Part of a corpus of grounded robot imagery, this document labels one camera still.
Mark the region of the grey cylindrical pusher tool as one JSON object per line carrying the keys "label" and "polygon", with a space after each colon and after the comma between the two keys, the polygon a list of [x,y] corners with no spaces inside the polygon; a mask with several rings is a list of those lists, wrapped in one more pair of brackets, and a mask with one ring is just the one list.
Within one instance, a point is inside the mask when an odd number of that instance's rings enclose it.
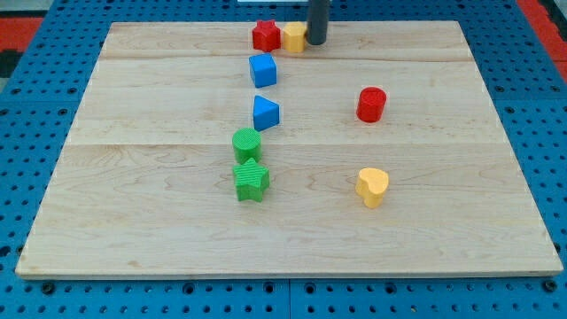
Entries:
{"label": "grey cylindrical pusher tool", "polygon": [[307,42],[322,45],[327,40],[330,0],[309,0],[307,6]]}

